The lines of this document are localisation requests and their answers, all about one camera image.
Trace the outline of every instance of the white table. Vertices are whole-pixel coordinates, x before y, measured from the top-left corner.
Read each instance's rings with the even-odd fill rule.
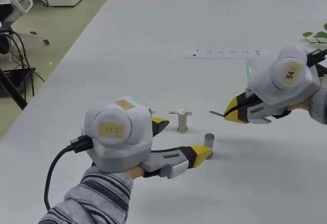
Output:
[[[243,60],[189,60],[190,47],[268,49],[303,45],[320,31],[326,0],[109,0],[0,142],[3,223],[37,223],[56,154],[79,136],[83,112],[127,94],[171,120],[154,149],[202,144],[214,159],[172,180],[135,182],[129,224],[325,223],[326,127],[295,111],[274,123],[239,125],[211,115],[246,87]],[[189,109],[189,131],[177,117]],[[71,153],[51,184],[53,206],[78,184],[91,160]]]

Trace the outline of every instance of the green plant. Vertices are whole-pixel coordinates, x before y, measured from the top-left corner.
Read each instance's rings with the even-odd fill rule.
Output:
[[[327,30],[327,23],[325,23],[325,25],[323,26],[323,28],[325,30]],[[312,32],[305,32],[302,34],[302,36],[305,38],[305,40],[307,42],[309,42],[310,44],[327,44],[327,42],[322,41],[321,39],[326,39],[327,40],[327,33],[326,32],[318,32],[315,35],[313,35]],[[312,42],[308,39],[308,37],[312,37],[315,38],[317,41],[316,42]]]

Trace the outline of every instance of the person's hand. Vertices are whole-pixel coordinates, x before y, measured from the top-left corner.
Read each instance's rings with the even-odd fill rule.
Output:
[[[326,76],[320,77],[319,79],[320,79],[321,84],[327,82],[327,77]],[[289,107],[286,108],[286,110],[290,111],[290,110],[294,110],[294,109],[304,109],[304,110],[309,111],[310,99],[311,98],[308,98],[308,99],[306,99],[305,101],[303,101],[303,102],[301,102],[299,104],[289,106]]]
[[[291,110],[294,110],[294,109],[304,109],[306,111],[309,111],[310,99],[311,98],[308,98],[308,99],[306,99],[305,101],[303,101],[303,102],[301,102],[299,104],[289,106],[289,107],[286,108],[286,110],[291,111]]]
[[[127,171],[125,171],[125,174],[128,175],[132,180],[134,180],[138,177],[143,176],[144,170],[141,167],[137,166],[132,169],[128,169]]]

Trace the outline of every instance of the striped sleeve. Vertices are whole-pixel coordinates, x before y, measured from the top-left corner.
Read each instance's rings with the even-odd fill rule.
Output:
[[[310,100],[309,114],[315,121],[327,125],[327,78],[321,79],[321,88]]]
[[[53,207],[39,224],[123,224],[133,181],[124,173],[104,173],[96,166]]]

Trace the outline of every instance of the power strip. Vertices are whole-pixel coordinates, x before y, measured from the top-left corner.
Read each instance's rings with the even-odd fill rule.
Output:
[[[260,50],[235,50],[235,49],[195,49],[185,51],[183,56],[187,59],[244,59],[251,56],[260,56]]]

